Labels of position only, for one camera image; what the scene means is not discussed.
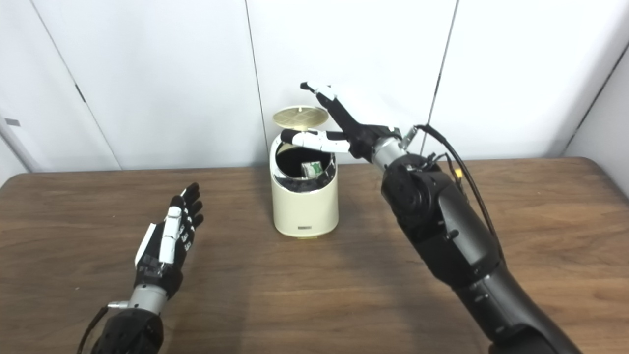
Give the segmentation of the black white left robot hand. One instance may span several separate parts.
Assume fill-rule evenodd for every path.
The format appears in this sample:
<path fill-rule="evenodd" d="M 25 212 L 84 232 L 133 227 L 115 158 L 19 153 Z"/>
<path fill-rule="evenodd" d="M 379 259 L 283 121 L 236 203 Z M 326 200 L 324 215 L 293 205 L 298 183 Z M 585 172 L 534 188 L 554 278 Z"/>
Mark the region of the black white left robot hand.
<path fill-rule="evenodd" d="M 192 183 L 172 197 L 161 222 L 149 224 L 134 259 L 135 287 L 160 287 L 167 298 L 179 291 L 183 264 L 204 220 L 202 207 L 200 186 Z"/>

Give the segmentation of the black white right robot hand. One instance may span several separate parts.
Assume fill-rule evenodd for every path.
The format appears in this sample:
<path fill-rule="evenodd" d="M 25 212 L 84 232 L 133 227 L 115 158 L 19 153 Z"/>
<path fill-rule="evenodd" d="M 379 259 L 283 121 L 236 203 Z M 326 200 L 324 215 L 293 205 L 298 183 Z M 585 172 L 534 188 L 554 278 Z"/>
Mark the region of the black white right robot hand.
<path fill-rule="evenodd" d="M 283 143 L 333 154 L 349 153 L 371 163 L 378 141 L 401 138 L 399 120 L 386 112 L 377 95 L 355 87 L 314 81 L 302 82 L 300 88 L 315 95 L 340 131 L 285 129 L 280 134 Z"/>

